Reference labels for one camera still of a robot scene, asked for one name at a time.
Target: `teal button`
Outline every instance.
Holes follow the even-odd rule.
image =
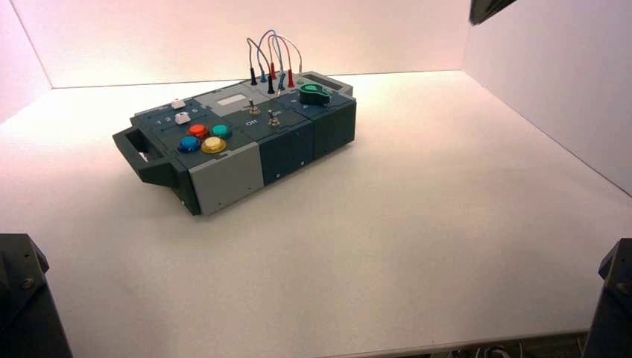
[[[219,136],[223,139],[229,138],[233,134],[227,125],[216,125],[213,127],[212,131],[214,136]]]
[[[178,151],[182,153],[191,153],[200,149],[200,140],[194,136],[185,136],[180,140]]]

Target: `white wall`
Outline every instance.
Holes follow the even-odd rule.
[[[632,1],[519,0],[472,27],[464,70],[632,193]]]
[[[244,39],[269,27],[298,44],[303,69],[460,69],[470,8],[470,0],[13,2],[53,87],[247,78]]]
[[[9,0],[0,0],[0,122],[50,87]]]

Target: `white label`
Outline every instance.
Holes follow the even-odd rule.
[[[244,99],[244,98],[246,98],[245,95],[242,95],[241,93],[238,93],[236,95],[231,95],[230,97],[226,97],[224,99],[220,99],[218,101],[218,104],[220,104],[221,106],[225,106],[227,104],[231,104],[231,103],[237,102],[240,99]]]

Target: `module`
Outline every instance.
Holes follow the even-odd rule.
[[[272,74],[137,113],[116,146],[143,182],[207,215],[354,140],[350,85],[305,72],[270,91]]]

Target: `handle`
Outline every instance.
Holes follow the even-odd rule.
[[[170,188],[178,187],[177,172],[171,164],[170,157],[145,161],[140,152],[148,152],[149,143],[140,129],[131,127],[114,134],[114,143],[132,169],[145,183],[152,183]]]

